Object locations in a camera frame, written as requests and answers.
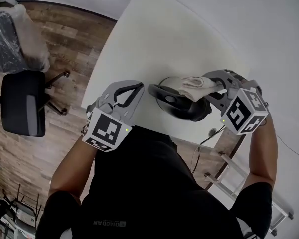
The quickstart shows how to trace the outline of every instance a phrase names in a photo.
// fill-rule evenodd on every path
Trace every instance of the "black t-shirt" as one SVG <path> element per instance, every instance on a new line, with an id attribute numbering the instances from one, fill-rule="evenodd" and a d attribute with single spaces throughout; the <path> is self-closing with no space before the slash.
<path id="1" fill-rule="evenodd" d="M 81 206 L 67 192 L 50 196 L 36 238 L 185 234 L 242 239 L 237 218 L 264 238 L 271 192 L 268 183 L 253 184 L 228 210 L 195 182 L 169 136 L 135 127 L 117 150 L 98 151 Z"/>

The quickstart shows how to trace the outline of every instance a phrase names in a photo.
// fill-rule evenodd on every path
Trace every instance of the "forearm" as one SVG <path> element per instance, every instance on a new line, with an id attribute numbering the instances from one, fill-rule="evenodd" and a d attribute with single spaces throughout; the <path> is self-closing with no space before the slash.
<path id="1" fill-rule="evenodd" d="M 271 115 L 266 117 L 266 124 L 260 126 L 252 135 L 249 168 L 250 175 L 244 187 L 259 181 L 265 181 L 273 187 L 277 173 L 278 146 Z"/>
<path id="2" fill-rule="evenodd" d="M 49 196 L 56 191 L 67 191 L 79 198 L 89 178 L 96 151 L 80 137 L 53 174 Z"/>

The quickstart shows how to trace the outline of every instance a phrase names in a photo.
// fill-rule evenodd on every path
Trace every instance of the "plastic wrapping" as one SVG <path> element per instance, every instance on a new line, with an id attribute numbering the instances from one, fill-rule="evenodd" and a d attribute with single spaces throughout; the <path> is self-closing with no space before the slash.
<path id="1" fill-rule="evenodd" d="M 25 7 L 0 8 L 0 72 L 23 70 L 46 72 L 49 52 L 40 31 L 26 14 Z"/>

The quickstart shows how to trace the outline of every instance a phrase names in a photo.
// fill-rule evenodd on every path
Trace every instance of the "black chair seat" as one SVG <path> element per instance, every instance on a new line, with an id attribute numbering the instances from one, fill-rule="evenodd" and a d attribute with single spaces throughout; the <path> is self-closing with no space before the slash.
<path id="1" fill-rule="evenodd" d="M 1 119 L 5 131 L 28 136 L 45 135 L 44 104 L 47 97 L 44 89 L 45 75 L 39 71 L 4 76 Z"/>

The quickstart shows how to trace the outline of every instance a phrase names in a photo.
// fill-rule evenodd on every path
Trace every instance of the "white marker cube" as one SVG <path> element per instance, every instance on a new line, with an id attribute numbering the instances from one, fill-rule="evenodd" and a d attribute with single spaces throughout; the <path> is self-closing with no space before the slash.
<path id="1" fill-rule="evenodd" d="M 116 149 L 132 128 L 94 108 L 85 125 L 83 141 L 103 152 Z"/>
<path id="2" fill-rule="evenodd" d="M 256 92 L 240 88 L 221 122 L 236 135 L 254 132 L 268 115 Z"/>

